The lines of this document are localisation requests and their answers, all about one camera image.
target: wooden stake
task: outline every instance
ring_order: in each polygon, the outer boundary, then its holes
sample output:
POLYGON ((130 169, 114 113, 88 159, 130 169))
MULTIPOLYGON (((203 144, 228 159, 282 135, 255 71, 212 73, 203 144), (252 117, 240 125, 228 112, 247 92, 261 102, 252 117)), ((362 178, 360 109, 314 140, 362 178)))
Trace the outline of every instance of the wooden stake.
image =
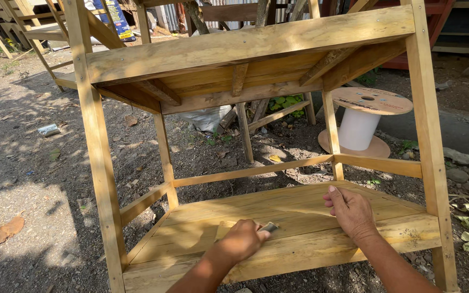
POLYGON ((425 4, 424 0, 401 0, 401 5, 409 4, 412 4, 414 10, 415 34, 407 38, 407 55, 426 210, 439 218, 442 244, 441 247, 432 249, 433 272, 435 284, 441 290, 455 292, 459 287, 425 4))
POLYGON ((86 54, 92 52, 87 9, 84 7, 83 0, 65 2, 65 9, 66 18, 70 23, 75 78, 82 120, 84 129, 86 129, 88 156, 90 157, 110 287, 115 293, 125 292, 122 272, 128 265, 128 259, 122 235, 121 211, 115 188, 112 157, 109 153, 101 95, 90 84, 86 63, 86 54))

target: lower shelf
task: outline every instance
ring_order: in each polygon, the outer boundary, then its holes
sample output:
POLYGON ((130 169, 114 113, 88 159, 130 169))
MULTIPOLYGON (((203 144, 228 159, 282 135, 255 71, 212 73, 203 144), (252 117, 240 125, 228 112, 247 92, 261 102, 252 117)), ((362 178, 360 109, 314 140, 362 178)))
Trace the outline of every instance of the lower shelf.
POLYGON ((128 255, 127 292, 165 292, 213 245, 220 221, 252 218, 279 224, 264 246, 238 264, 225 283, 365 260, 330 216, 330 184, 366 196, 381 235, 399 252, 441 246, 438 219, 414 203, 348 181, 326 181, 180 205, 128 255))

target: wooden post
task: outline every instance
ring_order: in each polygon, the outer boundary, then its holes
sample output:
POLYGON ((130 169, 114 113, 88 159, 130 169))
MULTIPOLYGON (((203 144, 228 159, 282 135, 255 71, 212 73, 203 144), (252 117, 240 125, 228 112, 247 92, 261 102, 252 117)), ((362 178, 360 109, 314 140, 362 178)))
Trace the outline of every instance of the wooden post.
POLYGON ((423 0, 401 0, 401 5, 409 4, 414 10, 415 34, 407 38, 407 55, 426 210, 439 218, 442 243, 432 250, 435 284, 445 292, 456 292, 459 287, 425 4, 423 0))
POLYGON ((236 104, 236 114, 238 115, 238 125, 240 126, 240 134, 242 135, 243 154, 245 161, 252 164, 253 150, 251 149, 251 138, 249 137, 249 128, 247 126, 247 116, 245 115, 245 103, 236 104))
MULTIPOLYGON (((325 124, 327 125, 327 136, 329 137, 330 153, 339 154, 338 129, 335 124, 334 104, 332 93, 322 90, 323 109, 325 110, 325 124)), ((343 164, 332 162, 332 174, 335 180, 344 180, 343 164)))
POLYGON ((84 129, 86 129, 88 156, 90 157, 110 287, 114 293, 125 292, 122 272, 128 266, 128 258, 122 235, 121 211, 115 188, 112 157, 109 153, 101 95, 90 84, 86 64, 86 54, 92 52, 87 10, 83 0, 67 1, 65 9, 67 22, 70 23, 75 79, 82 120, 84 129))
POLYGON ((135 5, 137 6, 137 16, 139 17, 139 23, 137 27, 140 29, 140 38, 142 40, 142 44, 149 44, 151 43, 151 36, 146 7, 142 1, 139 1, 139 3, 136 3, 135 5))
MULTIPOLYGON (((162 162, 162 172, 164 173, 164 181, 173 184, 173 164, 171 163, 171 155, 169 154, 168 138, 166 135, 166 124, 162 114, 153 114, 155 129, 157 131, 157 141, 159 141, 160 161, 162 162)), ((169 208, 178 207, 177 190, 173 187, 167 191, 169 208)))

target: wooden furniture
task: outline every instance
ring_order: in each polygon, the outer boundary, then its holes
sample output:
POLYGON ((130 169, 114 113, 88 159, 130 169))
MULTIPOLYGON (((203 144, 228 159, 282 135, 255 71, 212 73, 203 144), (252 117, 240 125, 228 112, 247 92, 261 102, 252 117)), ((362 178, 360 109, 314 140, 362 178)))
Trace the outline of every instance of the wooden furniture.
MULTIPOLYGON (((143 5, 166 3, 145 0, 143 5)), ((351 188, 370 198, 382 236, 399 252, 432 249, 436 285, 446 292, 459 291, 422 0, 133 47, 121 44, 117 49, 94 53, 90 45, 92 15, 83 1, 71 0, 65 3, 65 9, 113 292, 143 292, 146 288, 164 292, 210 247, 216 226, 238 218, 272 220, 291 229, 273 235, 257 254, 237 265, 225 282, 365 259, 323 206, 321 195, 328 184, 351 188), (338 62, 330 70, 300 86, 299 79, 322 58, 338 57, 348 48, 353 48, 351 54, 335 58, 338 62), (331 91, 405 50, 421 162, 341 154, 331 91), (233 72, 236 66, 247 63, 240 95, 233 97, 233 72), (322 90, 333 154, 174 178, 163 115, 316 90, 322 90), (154 117, 164 182, 123 208, 118 203, 100 93, 151 112, 154 117), (323 162, 332 163, 335 181, 182 205, 175 189, 323 162), (422 178, 426 209, 345 181, 343 164, 422 178), (167 195, 168 212, 127 253, 122 228, 163 195, 167 195)))

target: wooden stand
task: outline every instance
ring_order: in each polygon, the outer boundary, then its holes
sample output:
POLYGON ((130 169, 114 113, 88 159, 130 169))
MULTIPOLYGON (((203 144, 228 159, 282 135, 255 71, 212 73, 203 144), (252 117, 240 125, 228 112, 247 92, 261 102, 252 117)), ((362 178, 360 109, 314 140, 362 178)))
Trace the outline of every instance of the wooden stand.
MULTIPOLYGON (((152 7, 174 2, 144 0, 143 3, 152 7)), ((281 227, 290 228, 273 234, 257 254, 238 264, 225 282, 364 260, 365 256, 324 206, 321 195, 329 184, 369 198, 379 232, 397 251, 432 249, 436 285, 446 292, 458 291, 425 6, 422 0, 403 0, 401 4, 93 53, 91 18, 83 0, 65 3, 112 291, 144 292, 149 288, 152 292, 164 292, 213 244, 221 221, 239 218, 277 222, 281 227), (331 91, 405 50, 410 64, 421 162, 341 154, 331 91), (336 58, 336 64, 329 62, 331 69, 319 78, 310 80, 309 84, 299 81, 314 66, 319 69, 323 58, 339 54, 347 56, 336 58), (233 72, 243 64, 249 64, 243 90, 234 96, 233 72), (332 154, 246 170, 173 178, 163 115, 316 90, 322 90, 326 105, 332 154), (99 93, 149 111, 155 117, 165 182, 122 209, 117 200, 99 93), (335 181, 178 203, 176 187, 323 162, 333 164, 335 181), (426 209, 345 181, 342 164, 422 178, 426 209), (126 253, 122 227, 163 195, 168 196, 170 209, 126 253), (262 208, 262 201, 271 204, 262 208)), ((113 37, 117 38, 108 34, 102 41, 111 41, 109 38, 113 37)))

